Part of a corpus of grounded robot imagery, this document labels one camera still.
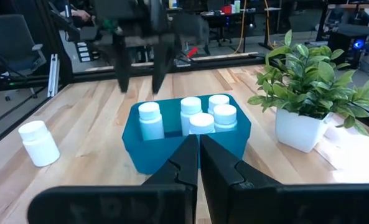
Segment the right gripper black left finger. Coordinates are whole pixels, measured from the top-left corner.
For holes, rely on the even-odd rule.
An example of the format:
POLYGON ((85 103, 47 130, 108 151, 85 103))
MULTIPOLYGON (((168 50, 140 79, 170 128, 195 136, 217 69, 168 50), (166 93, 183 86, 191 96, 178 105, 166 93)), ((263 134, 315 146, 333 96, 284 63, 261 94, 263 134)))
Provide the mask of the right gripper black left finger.
POLYGON ((59 186, 36 195, 30 224, 174 223, 196 221, 199 141, 189 135, 142 185, 59 186))

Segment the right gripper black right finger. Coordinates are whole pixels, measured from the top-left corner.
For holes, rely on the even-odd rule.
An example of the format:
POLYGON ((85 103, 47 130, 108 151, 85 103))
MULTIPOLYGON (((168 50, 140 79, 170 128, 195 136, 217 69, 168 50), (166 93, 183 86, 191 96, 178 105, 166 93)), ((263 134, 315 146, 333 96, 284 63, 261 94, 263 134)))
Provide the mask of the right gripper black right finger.
POLYGON ((212 223, 369 223, 369 184, 282 184, 207 135, 200 168, 212 223))

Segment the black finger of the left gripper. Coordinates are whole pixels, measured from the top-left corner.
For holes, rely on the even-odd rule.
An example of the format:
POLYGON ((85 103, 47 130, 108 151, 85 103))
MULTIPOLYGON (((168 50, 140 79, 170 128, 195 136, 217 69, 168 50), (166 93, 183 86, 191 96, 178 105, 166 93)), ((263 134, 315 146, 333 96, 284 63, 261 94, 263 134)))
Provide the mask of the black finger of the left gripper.
POLYGON ((125 38, 120 35, 113 35, 113 46, 115 52, 114 70, 122 93, 126 93, 129 86, 131 58, 126 48, 125 38))
POLYGON ((175 36, 166 34, 159 36, 154 46, 154 73, 152 75, 152 92, 161 89, 166 73, 170 70, 175 58, 175 36))

